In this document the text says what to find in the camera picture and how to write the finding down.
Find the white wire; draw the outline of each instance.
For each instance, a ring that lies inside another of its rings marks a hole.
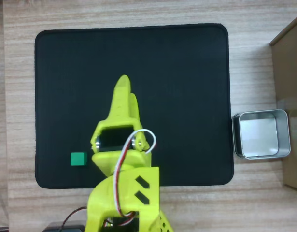
[[[153,144],[152,146],[145,152],[146,154],[150,153],[154,147],[156,146],[156,142],[157,142],[157,139],[156,139],[156,136],[155,134],[149,130],[149,129],[139,129],[139,130],[135,130],[133,133],[131,133],[131,135],[127,138],[124,146],[123,146],[123,149],[121,150],[121,153],[120,153],[120,156],[119,156],[119,159],[117,161],[117,164],[116,164],[116,167],[115,167],[115,171],[114,171],[114,177],[113,177],[113,185],[114,185],[114,202],[115,202],[115,207],[116,207],[116,210],[120,213],[119,211],[119,205],[118,205],[118,199],[117,199],[117,189],[116,189],[116,182],[117,182],[117,176],[118,176],[118,169],[119,169],[119,164],[124,156],[124,153],[128,147],[128,144],[130,143],[130,141],[132,140],[132,138],[135,136],[135,134],[137,134],[138,132],[140,131],[145,131],[145,132],[148,132],[151,134],[151,136],[153,137]],[[132,212],[129,212],[128,214],[124,215],[126,217],[130,216],[132,214]]]

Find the red wire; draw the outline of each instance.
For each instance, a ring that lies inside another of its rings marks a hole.
[[[82,207],[80,207],[80,208],[74,210],[72,213],[70,213],[70,214],[66,217],[66,219],[63,221],[63,223],[61,224],[61,227],[59,228],[58,232],[61,232],[61,231],[63,230],[63,227],[65,226],[66,222],[68,221],[68,219],[69,219],[73,214],[75,214],[76,212],[78,212],[78,211],[80,211],[80,210],[82,210],[82,209],[87,209],[87,207],[86,207],[86,206],[82,206]]]
[[[126,215],[124,215],[124,213],[122,212],[121,210],[121,206],[120,206],[120,201],[119,201],[119,191],[118,191],[118,182],[119,182],[119,174],[120,174],[120,170],[121,170],[121,167],[125,161],[125,158],[126,158],[126,154],[127,154],[127,151],[128,149],[125,150],[125,152],[123,153],[123,158],[121,159],[119,165],[118,165],[118,169],[117,169],[117,179],[116,179],[116,182],[115,182],[115,185],[116,185],[116,195],[117,195],[117,204],[118,204],[118,211],[119,211],[119,214],[122,216],[122,217],[126,217]]]

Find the wire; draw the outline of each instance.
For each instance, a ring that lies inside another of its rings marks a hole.
[[[115,202],[115,207],[116,207],[116,210],[118,211],[118,213],[122,216],[122,217],[128,217],[130,218],[129,220],[127,220],[126,222],[124,222],[123,224],[121,225],[127,225],[129,224],[135,217],[135,212],[129,212],[127,214],[124,214],[122,212],[122,209],[121,209],[121,206],[120,206],[120,201],[119,201],[119,192],[118,192],[118,182],[119,182],[119,174],[120,174],[120,170],[121,170],[121,167],[125,161],[125,158],[126,158],[126,154],[127,154],[127,149],[128,147],[130,146],[130,143],[133,139],[133,137],[135,136],[135,134],[137,134],[138,132],[140,131],[146,131],[148,133],[151,134],[151,136],[153,137],[153,144],[152,146],[145,152],[146,154],[150,153],[154,147],[156,146],[156,136],[155,134],[151,131],[151,130],[148,130],[148,129],[139,129],[139,130],[136,130],[134,131],[126,140],[124,146],[123,146],[123,149],[120,153],[120,157],[117,161],[117,164],[116,164],[116,167],[115,167],[115,171],[114,171],[114,177],[113,177],[113,189],[114,189],[114,202]]]
[[[58,232],[62,232],[62,230],[63,230],[63,228],[64,228],[66,222],[68,221],[68,219],[69,219],[73,214],[75,214],[76,212],[78,212],[78,211],[80,211],[80,210],[82,210],[82,209],[87,209],[87,207],[86,207],[86,206],[80,207],[80,208],[74,210],[72,213],[70,213],[70,214],[66,217],[66,219],[63,221],[63,223],[61,224],[61,226],[60,226]]]

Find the yellow bracket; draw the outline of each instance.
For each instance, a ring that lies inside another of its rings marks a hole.
[[[124,213],[139,213],[139,232],[173,232],[159,209],[159,168],[135,168],[120,174],[118,184]],[[96,232],[111,215],[119,217],[114,205],[113,176],[106,178],[90,194],[85,232]]]
[[[99,152],[97,149],[97,138],[101,135],[103,130],[128,126],[132,126],[135,131],[142,129],[137,99],[135,95],[131,93],[129,78],[123,75],[114,88],[110,113],[106,120],[98,123],[90,141],[95,153],[92,156],[92,161],[106,176],[113,174],[121,151]],[[135,150],[129,150],[127,152],[127,158],[121,170],[150,167],[151,153],[145,154],[144,152],[148,148],[149,145],[144,133],[137,133],[135,135]]]

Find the metal tin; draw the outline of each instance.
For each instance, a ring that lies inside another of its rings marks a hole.
[[[234,151],[241,158],[281,158],[291,151],[288,115],[284,110],[236,114],[232,130]]]

